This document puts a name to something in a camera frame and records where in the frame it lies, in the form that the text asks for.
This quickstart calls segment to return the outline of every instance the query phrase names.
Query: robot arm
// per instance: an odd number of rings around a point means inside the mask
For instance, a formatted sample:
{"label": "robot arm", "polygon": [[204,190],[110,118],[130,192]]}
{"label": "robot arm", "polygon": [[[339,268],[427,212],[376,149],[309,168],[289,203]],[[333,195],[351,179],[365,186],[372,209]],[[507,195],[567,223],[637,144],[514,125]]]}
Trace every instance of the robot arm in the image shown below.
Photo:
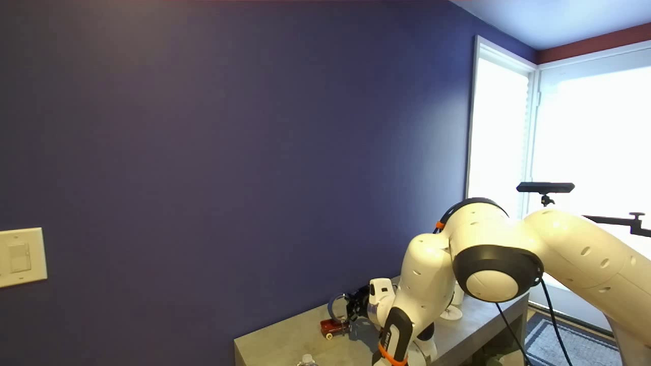
{"label": "robot arm", "polygon": [[443,313],[453,282],[470,298],[501,303],[528,293],[544,273],[651,347],[650,258],[582,216],[541,209],[508,221],[491,199],[467,199],[447,209],[436,234],[410,245],[398,296],[379,311],[389,315],[376,317],[374,365],[406,363],[407,347]]}

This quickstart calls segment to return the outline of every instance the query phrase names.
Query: navy blue wall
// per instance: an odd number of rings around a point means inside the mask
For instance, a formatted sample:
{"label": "navy blue wall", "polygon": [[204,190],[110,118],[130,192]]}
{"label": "navy blue wall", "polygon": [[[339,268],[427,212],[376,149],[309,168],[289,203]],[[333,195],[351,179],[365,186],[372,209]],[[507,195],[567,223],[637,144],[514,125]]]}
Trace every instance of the navy blue wall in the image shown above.
{"label": "navy blue wall", "polygon": [[0,5],[3,366],[232,365],[232,339],[398,275],[465,192],[473,38],[441,2]]}

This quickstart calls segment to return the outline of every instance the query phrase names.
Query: light switch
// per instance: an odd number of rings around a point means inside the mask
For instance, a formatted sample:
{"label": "light switch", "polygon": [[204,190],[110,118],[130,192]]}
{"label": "light switch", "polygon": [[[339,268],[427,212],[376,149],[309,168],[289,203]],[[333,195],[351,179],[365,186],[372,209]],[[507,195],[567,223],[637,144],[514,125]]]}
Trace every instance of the light switch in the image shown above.
{"label": "light switch", "polygon": [[0,288],[47,278],[41,228],[0,232]]}

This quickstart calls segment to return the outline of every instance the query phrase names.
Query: cable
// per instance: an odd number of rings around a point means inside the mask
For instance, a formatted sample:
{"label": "cable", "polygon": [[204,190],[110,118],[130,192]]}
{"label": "cable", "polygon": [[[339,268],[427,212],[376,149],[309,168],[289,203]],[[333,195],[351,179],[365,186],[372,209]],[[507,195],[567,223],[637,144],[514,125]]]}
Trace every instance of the cable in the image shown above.
{"label": "cable", "polygon": [[518,335],[515,329],[510,327],[510,324],[508,324],[508,320],[507,320],[501,303],[494,303],[494,308],[501,311],[501,317],[502,317],[502,321],[504,321],[510,338],[515,339],[518,349],[521,350],[521,354],[523,354],[523,359],[526,359],[526,366],[533,366],[532,361],[529,361],[529,357],[528,357],[528,350],[523,349],[523,345],[521,345],[521,339],[520,339],[520,335]]}
{"label": "cable", "polygon": [[547,291],[547,286],[546,286],[544,276],[540,276],[540,284],[544,286],[544,293],[546,293],[546,300],[547,300],[547,308],[550,308],[550,315],[552,315],[552,325],[554,325],[554,332],[555,332],[555,339],[557,339],[557,345],[559,345],[561,350],[564,350],[566,363],[571,366],[571,361],[569,361],[569,354],[567,354],[566,345],[564,345],[564,339],[561,339],[561,334],[557,332],[555,311],[554,311],[552,298],[550,298],[550,291]]}

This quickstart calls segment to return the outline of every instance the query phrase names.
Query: table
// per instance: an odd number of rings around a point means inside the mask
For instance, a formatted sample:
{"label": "table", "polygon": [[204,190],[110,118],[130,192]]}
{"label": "table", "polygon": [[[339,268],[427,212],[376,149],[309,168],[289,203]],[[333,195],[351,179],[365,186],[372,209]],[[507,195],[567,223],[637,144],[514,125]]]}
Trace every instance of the table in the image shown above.
{"label": "table", "polygon": [[[514,332],[523,339],[529,298],[501,303]],[[491,350],[515,349],[514,335],[494,303],[467,298],[465,317],[436,321],[436,347],[440,359],[431,366],[460,366]],[[295,366],[304,354],[311,354],[319,366],[370,366],[379,334],[370,324],[356,324],[351,335],[323,338],[319,321],[327,320],[327,308],[316,308],[285,321],[235,339],[236,366]]]}

